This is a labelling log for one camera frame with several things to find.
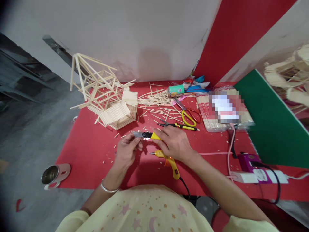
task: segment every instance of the yellow clothing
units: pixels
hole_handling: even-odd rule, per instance
[[[84,211],[66,216],[56,232],[213,232],[211,226],[187,200],[162,185],[140,185],[120,190],[90,217]],[[224,232],[278,232],[266,221],[231,216]]]

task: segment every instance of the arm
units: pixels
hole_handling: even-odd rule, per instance
[[[119,188],[128,168],[133,164],[137,149],[142,150],[141,138],[134,138],[133,133],[126,135],[119,141],[114,165],[103,180],[103,186],[106,189],[112,191]],[[114,193],[104,191],[100,183],[81,210],[91,215],[113,195]]]
[[[161,131],[158,129],[153,129],[153,131],[166,144],[161,140],[153,140],[153,142],[159,145],[165,155],[183,162],[194,170],[228,215],[255,221],[267,221],[273,225],[263,211],[237,185],[191,148],[184,131],[172,126],[164,127]]]

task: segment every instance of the red wall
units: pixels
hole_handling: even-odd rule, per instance
[[[296,0],[222,0],[194,75],[215,85]]]

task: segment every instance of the white wall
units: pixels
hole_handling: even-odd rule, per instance
[[[10,27],[33,24],[30,32],[38,34],[40,41],[31,42],[28,35],[15,35],[13,41],[21,47],[31,43],[35,50],[43,43],[41,35],[49,34],[71,55],[82,53],[117,68],[121,81],[187,77],[201,56],[220,5],[220,0],[21,1],[34,20],[27,15]],[[34,31],[37,27],[44,33]]]
[[[264,63],[278,63],[309,42],[309,1],[299,0],[220,80],[239,81],[252,69],[263,73]]]
[[[48,32],[43,28],[20,1],[15,1],[7,9],[0,32],[18,46],[35,57],[52,72],[70,81],[71,67],[67,65],[44,41]]]

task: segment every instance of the concrete floor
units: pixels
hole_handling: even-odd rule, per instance
[[[0,174],[1,213],[8,231],[55,231],[69,213],[79,210],[92,190],[54,189],[45,191],[41,175],[55,163],[69,135],[83,96],[70,92],[70,85],[60,78],[48,82],[55,90],[43,88],[36,98],[45,104],[12,101],[0,113],[0,159],[9,162]],[[22,211],[16,213],[21,199]],[[201,197],[196,207],[211,222],[217,206]]]

